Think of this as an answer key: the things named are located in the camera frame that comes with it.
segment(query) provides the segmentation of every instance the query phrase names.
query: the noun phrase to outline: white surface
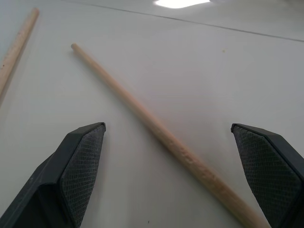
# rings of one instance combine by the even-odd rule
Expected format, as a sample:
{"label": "white surface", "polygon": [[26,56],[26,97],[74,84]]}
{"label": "white surface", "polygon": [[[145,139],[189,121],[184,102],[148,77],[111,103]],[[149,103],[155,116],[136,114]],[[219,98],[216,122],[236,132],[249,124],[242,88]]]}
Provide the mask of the white surface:
{"label": "white surface", "polygon": [[153,4],[153,0],[64,1],[304,41],[304,3],[301,0],[210,0],[182,9],[160,7]]}
{"label": "white surface", "polygon": [[[102,121],[83,228],[241,227],[73,55],[73,42],[257,211],[231,124],[279,133],[303,155],[301,42],[62,1],[1,3],[40,16],[0,107],[0,214],[68,132]],[[5,17],[1,36],[15,29]]]}

